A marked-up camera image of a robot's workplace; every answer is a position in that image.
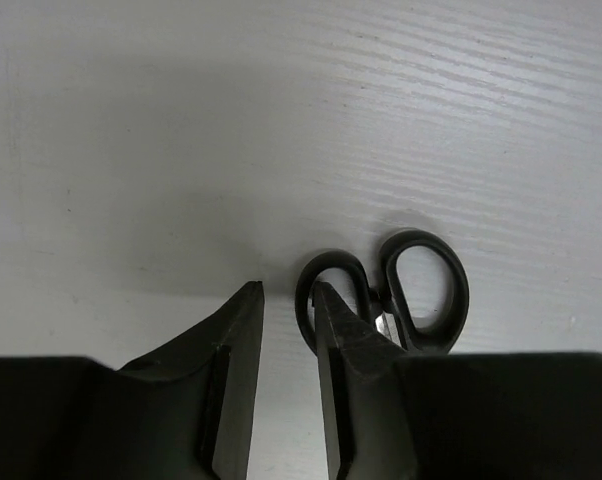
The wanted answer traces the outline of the black handled scissors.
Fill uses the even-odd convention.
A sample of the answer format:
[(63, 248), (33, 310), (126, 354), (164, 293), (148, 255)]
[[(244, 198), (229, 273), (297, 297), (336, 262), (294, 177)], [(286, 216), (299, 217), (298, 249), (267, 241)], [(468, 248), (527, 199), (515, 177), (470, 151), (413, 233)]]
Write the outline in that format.
[(340, 271), (359, 319), (414, 353), (448, 352), (469, 310), (469, 283), (454, 250), (428, 231), (409, 228), (381, 242), (372, 284), (362, 262), (342, 249), (325, 250), (302, 269), (294, 295), (297, 325), (317, 351), (312, 290), (327, 271)]

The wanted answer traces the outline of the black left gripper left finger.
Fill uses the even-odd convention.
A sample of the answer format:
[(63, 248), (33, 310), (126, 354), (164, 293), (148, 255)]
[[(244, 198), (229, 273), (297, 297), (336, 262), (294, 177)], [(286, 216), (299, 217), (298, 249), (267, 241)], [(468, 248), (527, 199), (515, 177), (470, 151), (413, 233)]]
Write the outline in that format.
[(265, 296), (215, 313), (119, 369), (0, 357), (0, 479), (243, 479)]

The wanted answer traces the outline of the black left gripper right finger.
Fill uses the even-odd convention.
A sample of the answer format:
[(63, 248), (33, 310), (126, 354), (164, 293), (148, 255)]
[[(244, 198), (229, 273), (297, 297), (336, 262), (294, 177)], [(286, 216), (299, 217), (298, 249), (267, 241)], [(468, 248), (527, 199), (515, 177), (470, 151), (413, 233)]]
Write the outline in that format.
[(314, 288), (333, 479), (602, 479), (602, 353), (412, 355)]

